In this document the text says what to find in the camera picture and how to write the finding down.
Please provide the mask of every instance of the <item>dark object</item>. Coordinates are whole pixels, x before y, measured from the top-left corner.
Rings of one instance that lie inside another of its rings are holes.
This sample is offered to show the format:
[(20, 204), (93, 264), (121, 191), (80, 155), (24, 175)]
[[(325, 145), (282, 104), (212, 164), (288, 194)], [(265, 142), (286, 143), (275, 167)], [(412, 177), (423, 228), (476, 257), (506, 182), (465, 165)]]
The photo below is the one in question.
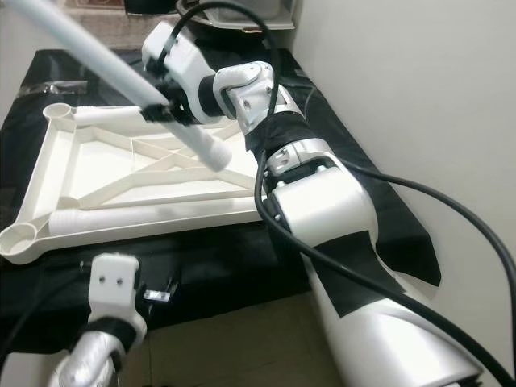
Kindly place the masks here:
[[(365, 277), (374, 278), (378, 284), (391, 292), (403, 293), (404, 291), (390, 274), (381, 267), (377, 255), (372, 249), (371, 239), (367, 231), (329, 240), (319, 244), (315, 249)], [(343, 278), (318, 260), (312, 260), (312, 263), (340, 317), (371, 302), (385, 298), (365, 286)]]
[(39, 281), (35, 288), (35, 294), (32, 298), (32, 304), (25, 309), (23, 314), (19, 317), (16, 324), (11, 328), (9, 334), (4, 338), (2, 338), (2, 349), (0, 349), (0, 376), (2, 375), (3, 366), (6, 362), (7, 355), (11, 352), (11, 346), (15, 342), (16, 338), (24, 328), (28, 319), (44, 304), (52, 298), (54, 298), (59, 292), (62, 292), (73, 282), (77, 281), (85, 272), (82, 271), (82, 268), (79, 270), (79, 273), (74, 274), (72, 277), (67, 279), (66, 281), (60, 283), (53, 287), (50, 291), (48, 291), (44, 296), (41, 296), (41, 289), (43, 288), (44, 282), (44, 266), (41, 268), (41, 272), (39, 275)]
[(175, 300), (175, 296), (181, 286), (181, 276), (183, 273), (183, 264), (178, 262), (176, 266), (172, 267), (169, 278), (165, 287), (158, 291), (152, 291), (145, 286), (136, 294), (137, 302), (141, 305), (142, 311), (139, 311), (142, 317), (148, 322), (152, 318), (152, 311), (154, 305), (171, 306)]
[(50, 93), (50, 94), (86, 94), (88, 89), (87, 81), (50, 81), (38, 85), (22, 86), (16, 98), (29, 94)]
[(347, 278), (348, 280), (354, 281), (357, 285), (366, 287), (373, 292), (376, 292), (384, 298), (389, 298), (399, 305), (412, 310), (419, 316), (426, 319), (428, 322), (434, 324), (439, 329), (450, 335), (460, 345), (462, 345), (467, 351), (469, 351), (477, 360), (479, 360), (491, 374), (501, 383), (501, 385), (514, 385), (514, 379), (511, 375), (503, 368), (503, 366), (489, 353), (487, 352), (473, 337), (468, 335), (466, 332), (461, 330), (453, 322), (444, 318), (441, 314), (434, 312), (431, 308), (423, 305), (422, 303), (414, 300), (411, 297), (406, 296), (398, 291), (392, 291), (388, 287), (377, 281), (376, 278), (371, 278), (358, 273), (355, 270), (349, 268), (345, 264), (341, 264), (337, 260), (329, 257), (328, 255), (312, 248), (301, 240), (295, 238), (288, 230), (281, 226), (274, 218), (268, 213), (261, 199), (262, 186), (264, 184), (264, 172), (267, 157), (265, 151), (260, 156), (258, 163), (258, 172), (256, 174), (256, 183), (254, 189), (254, 198), (256, 209), (260, 214), (260, 217), (267, 223), (270, 229), (277, 237), (281, 237), (286, 243), (292, 248), (297, 249), (299, 252), (308, 256), (313, 262), (318, 261), (327, 268), (335, 271), (339, 275)]
[(100, 331), (116, 337), (123, 345), (123, 349), (128, 352), (131, 345), (135, 342), (136, 330), (129, 323), (119, 318), (103, 317), (90, 322), (86, 325), (81, 334), (90, 331)]
[(247, 134), (245, 148), (259, 160), (262, 151), (266, 151), (269, 158), (275, 151), (288, 143), (313, 138), (316, 138), (316, 135), (300, 114), (283, 111), (268, 116), (251, 133)]
[[(186, 14), (191, 8), (188, 0), (177, 0), (176, 8), (180, 15)], [(264, 33), (259, 28), (230, 30), (218, 28), (202, 15), (196, 15), (187, 23), (199, 46), (209, 46), (220, 50), (242, 51), (259, 48), (264, 40)]]
[(176, 0), (124, 0), (126, 13), (136, 15), (162, 15), (175, 11)]
[(156, 88), (169, 100), (169, 104), (167, 106), (160, 104), (146, 106), (141, 111), (146, 121), (153, 123), (177, 121), (182, 125), (200, 123), (190, 109), (185, 91), (176, 82), (161, 83)]
[(220, 109), (220, 106), (218, 105), (218, 102), (214, 96), (214, 79), (215, 75), (202, 78), (201, 84), (199, 85), (199, 102), (201, 103), (201, 108), (210, 117), (220, 117), (224, 115), (224, 113)]
[(482, 382), (478, 381), (476, 377), (464, 379), (463, 381), (459, 382), (460, 387), (481, 387)]

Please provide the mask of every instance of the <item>black tablecloth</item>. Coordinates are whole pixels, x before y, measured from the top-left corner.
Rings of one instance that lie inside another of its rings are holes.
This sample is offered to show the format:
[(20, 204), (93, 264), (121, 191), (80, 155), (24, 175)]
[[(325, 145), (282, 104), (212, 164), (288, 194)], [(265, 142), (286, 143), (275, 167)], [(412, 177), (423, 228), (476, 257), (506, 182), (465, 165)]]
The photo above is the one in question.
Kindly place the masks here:
[[(202, 50), (214, 69), (250, 60), (268, 60), (268, 52), (263, 48), (238, 53), (213, 48)], [(144, 74), (139, 52), (117, 53)], [(303, 109), (313, 85), (303, 76), (287, 51), (282, 51), (281, 57), (282, 84), (287, 86)], [(156, 84), (150, 76), (144, 76)], [(41, 90), (45, 87), (35, 87), (46, 81), (84, 80), (87, 81), (84, 90), (72, 87), (67, 89), (68, 94), (49, 93), (51, 90), (48, 88), (47, 93), (43, 93)], [(129, 104), (104, 81), (61, 50), (38, 51), (23, 86), (27, 86), (24, 95), (15, 99), (0, 131), (2, 229), (15, 220), (22, 204), (47, 127), (41, 114), (45, 106), (56, 102), (71, 106)], [(318, 91), (310, 98), (307, 120), (312, 130), (331, 145), (337, 156), (374, 168)], [(422, 225), (388, 184), (356, 177), (371, 195), (377, 210), (377, 251), (382, 260), (393, 270), (438, 285), (439, 266), (430, 237)], [(343, 249), (343, 256), (340, 257), (343, 262), (367, 272), (370, 265), (376, 264), (376, 260), (360, 258), (360, 254), (368, 250), (356, 248), (358, 243), (363, 242), (364, 238), (352, 237), (346, 241), (348, 244), (331, 248), (334, 252)], [(346, 254), (351, 251), (358, 255), (346, 261)], [(149, 289), (163, 288), (170, 274), (179, 265), (182, 267), (181, 285), (173, 303), (153, 309), (152, 317), (148, 320), (150, 329), (224, 313), (309, 289), (297, 254), (286, 250), (275, 251), (261, 222), (66, 248), (47, 252), (36, 262), (22, 267), (2, 260), (0, 339), (5, 339), (15, 320), (30, 305), (36, 284), (40, 283), (40, 292), (45, 293), (77, 271), (78, 262), (90, 261), (102, 252), (124, 252), (137, 256), (141, 263), (141, 279)], [(317, 270), (341, 315), (359, 307), (364, 299), (377, 298), (350, 281), (335, 277), (334, 273), (319, 267)], [(28, 321), (12, 349), (19, 352), (55, 352), (69, 346), (89, 313), (87, 289), (88, 279), (85, 278), (46, 302)]]

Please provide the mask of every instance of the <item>floor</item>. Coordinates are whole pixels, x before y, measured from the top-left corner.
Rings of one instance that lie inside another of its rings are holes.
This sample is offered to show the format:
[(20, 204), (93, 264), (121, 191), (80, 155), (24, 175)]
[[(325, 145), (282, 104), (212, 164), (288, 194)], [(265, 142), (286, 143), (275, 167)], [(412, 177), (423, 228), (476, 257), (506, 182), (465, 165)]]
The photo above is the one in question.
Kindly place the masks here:
[[(2, 387), (44, 387), (11, 369)], [(339, 375), (309, 293), (149, 333), (131, 352), (122, 387), (339, 387)]]

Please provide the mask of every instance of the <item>white plastic tray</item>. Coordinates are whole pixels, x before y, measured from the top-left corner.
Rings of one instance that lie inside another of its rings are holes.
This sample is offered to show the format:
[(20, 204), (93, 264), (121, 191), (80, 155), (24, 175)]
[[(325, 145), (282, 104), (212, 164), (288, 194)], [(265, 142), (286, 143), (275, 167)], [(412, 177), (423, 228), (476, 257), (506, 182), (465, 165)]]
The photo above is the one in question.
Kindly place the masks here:
[(214, 173), (134, 106), (54, 104), (44, 115), (47, 134), (18, 218), (0, 233), (0, 254), (14, 264), (56, 248), (259, 219), (256, 161), (236, 121), (204, 127), (233, 151)]

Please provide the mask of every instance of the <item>black electrical tape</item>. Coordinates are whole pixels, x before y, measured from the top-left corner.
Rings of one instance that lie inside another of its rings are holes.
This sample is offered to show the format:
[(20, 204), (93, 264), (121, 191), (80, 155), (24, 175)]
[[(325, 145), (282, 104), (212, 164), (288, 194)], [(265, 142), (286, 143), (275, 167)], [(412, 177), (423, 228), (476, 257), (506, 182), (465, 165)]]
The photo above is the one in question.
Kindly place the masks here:
[(120, 318), (103, 317), (90, 322), (84, 332), (90, 331), (100, 331), (116, 337), (122, 343), (126, 353), (129, 352), (136, 339), (136, 329), (129, 322)]
[(310, 130), (302, 115), (292, 111), (282, 111), (269, 115), (255, 129), (245, 136), (245, 147), (258, 160), (263, 150), (269, 158), (286, 144), (317, 136)]
[(171, 123), (176, 121), (173, 116), (171, 106), (165, 106), (161, 104), (149, 105), (140, 111), (140, 114), (144, 117), (145, 121), (151, 123)]
[(201, 108), (210, 117), (220, 117), (224, 115), (224, 113), (215, 99), (213, 92), (214, 79), (215, 74), (202, 78), (201, 84), (199, 85), (199, 102), (201, 103)]

